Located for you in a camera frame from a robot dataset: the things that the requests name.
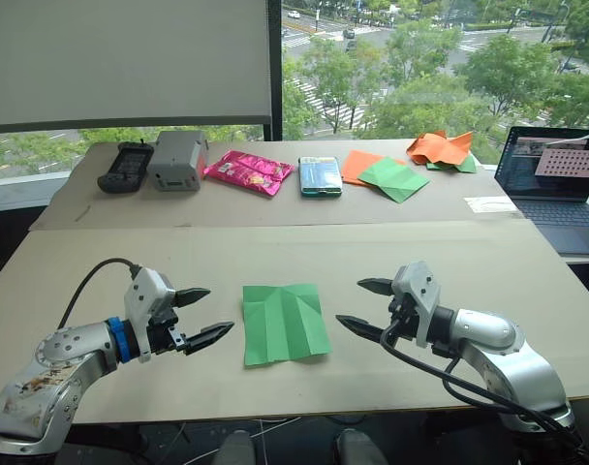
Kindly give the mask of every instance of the folded green paper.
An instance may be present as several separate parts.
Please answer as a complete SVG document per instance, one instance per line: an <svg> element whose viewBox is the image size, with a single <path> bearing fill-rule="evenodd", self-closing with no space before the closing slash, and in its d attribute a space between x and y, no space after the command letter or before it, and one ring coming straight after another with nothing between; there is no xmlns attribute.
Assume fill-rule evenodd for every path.
<svg viewBox="0 0 589 465"><path fill-rule="evenodd" d="M452 165L450 163L444 162L437 162L437 163L426 163L426 167L429 170L449 170L451 168L456 168L460 172L476 172L476 160L473 158L473 155L468 155L465 158L465 161L462 162L460 165Z"/></svg>
<svg viewBox="0 0 589 465"><path fill-rule="evenodd" d="M313 284L243 286L245 365L331 352Z"/></svg>
<svg viewBox="0 0 589 465"><path fill-rule="evenodd" d="M429 181L409 167L398 165L390 158L370 166L359 179L381 188L392 200L401 203Z"/></svg>

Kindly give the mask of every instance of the pink snack bag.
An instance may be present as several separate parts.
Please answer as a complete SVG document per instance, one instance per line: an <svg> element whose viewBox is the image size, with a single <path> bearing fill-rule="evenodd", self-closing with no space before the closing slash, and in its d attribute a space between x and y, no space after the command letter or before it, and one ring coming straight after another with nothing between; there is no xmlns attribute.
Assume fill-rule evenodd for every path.
<svg viewBox="0 0 589 465"><path fill-rule="evenodd" d="M204 174L274 196L282 181L295 169L288 163L279 163L238 150L229 150L223 158L211 165Z"/></svg>

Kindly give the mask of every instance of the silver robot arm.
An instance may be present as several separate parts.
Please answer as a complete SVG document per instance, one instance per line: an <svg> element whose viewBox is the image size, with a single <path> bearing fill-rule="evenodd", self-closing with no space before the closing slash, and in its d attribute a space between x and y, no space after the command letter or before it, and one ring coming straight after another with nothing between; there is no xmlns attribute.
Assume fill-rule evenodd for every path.
<svg viewBox="0 0 589 465"><path fill-rule="evenodd" d="M233 323L203 329L193 337L180 333L173 307L209 293L206 289L175 291L157 271L137 267L125 294L126 320L65 327L46 337L31 363L0 394L0 457L17 463L29 457L55 455L69 432L79 402L99 378L119 362L144 363L151 354L176 350L186 355L211 345Z"/></svg>
<svg viewBox="0 0 589 465"><path fill-rule="evenodd" d="M418 316L418 346L425 348L430 343L440 356L458 355L480 373L490 392L525 408L551 413L564 426L574 423L557 372L529 346L516 323L490 313L439 306L441 287L424 262L401 267L391 289L400 311ZM503 415L501 419L514 431L543 431L519 415Z"/></svg>
<svg viewBox="0 0 589 465"><path fill-rule="evenodd" d="M400 267L392 280L370 278L358 284L392 297L391 323L382 329L356 317L336 316L347 329L441 378L460 400L498 412L521 450L521 463L589 463L559 376L527 344L517 324L499 315L439 305L441 288L425 262ZM394 348L399 338L415 339L422 348L430 344L433 354L451 358L452 363L443 371L406 356ZM451 375L460 359L480 373L485 388ZM483 395L493 404L456 393L450 384Z"/></svg>

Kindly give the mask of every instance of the laptop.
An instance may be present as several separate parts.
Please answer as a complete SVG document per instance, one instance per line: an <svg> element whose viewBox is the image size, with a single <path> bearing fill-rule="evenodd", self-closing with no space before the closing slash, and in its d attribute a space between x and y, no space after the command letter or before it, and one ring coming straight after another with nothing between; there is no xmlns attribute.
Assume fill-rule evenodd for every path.
<svg viewBox="0 0 589 465"><path fill-rule="evenodd" d="M559 254L589 255L589 129L512 127L495 179Z"/></svg>

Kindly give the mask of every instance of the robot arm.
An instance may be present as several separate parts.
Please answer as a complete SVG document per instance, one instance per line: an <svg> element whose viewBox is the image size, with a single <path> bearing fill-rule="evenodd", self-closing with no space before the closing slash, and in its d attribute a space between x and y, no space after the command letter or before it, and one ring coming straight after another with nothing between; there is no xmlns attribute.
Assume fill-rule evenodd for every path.
<svg viewBox="0 0 589 465"><path fill-rule="evenodd" d="M498 400L507 399L523 408L523 414L534 413L525 416L509 412L509 408L503 411L503 407L495 405L503 412L501 420L512 433L522 437L527 434L532 439L546 436L551 428L542 419L547 416L560 428L575 434L574 415L559 376L527 344L523 330L514 322L498 315L442 307L439 305L440 286L424 262L402 266L393 280L371 278L358 284L373 293L392 297L391 324L383 330L364 320L338 315L338 321L346 328L381 343L396 357L403 356L405 361L436 376L444 373L393 349L398 338L415 339L422 348L431 344L433 354L456 362L464 359L480 373L491 396L496 394ZM459 381L462 381L459 386L471 385ZM475 388L486 394L484 389Z"/></svg>
<svg viewBox="0 0 589 465"><path fill-rule="evenodd" d="M81 397L99 378L134 358L207 347L233 326L221 323L186 337L176 328L173 307L191 304L205 289L175 291L157 271L141 267L125 294L127 319L65 327L46 337L32 362L0 394L0 456L45 459L62 447Z"/></svg>

